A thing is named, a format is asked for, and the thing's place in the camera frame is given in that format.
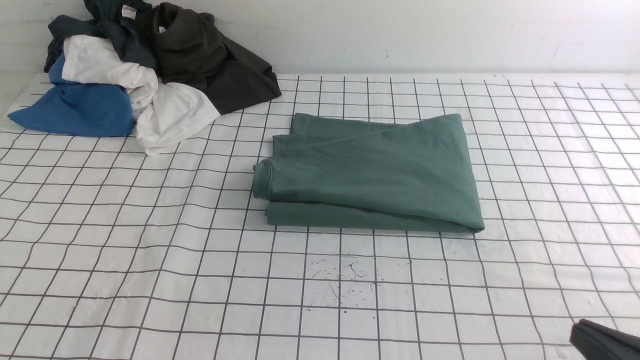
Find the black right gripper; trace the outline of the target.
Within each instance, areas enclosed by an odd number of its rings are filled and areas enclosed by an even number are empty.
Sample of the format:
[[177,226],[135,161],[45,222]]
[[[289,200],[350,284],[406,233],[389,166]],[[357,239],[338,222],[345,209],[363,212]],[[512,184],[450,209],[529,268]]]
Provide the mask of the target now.
[[570,344],[586,360],[638,360],[640,338],[587,319],[571,327]]

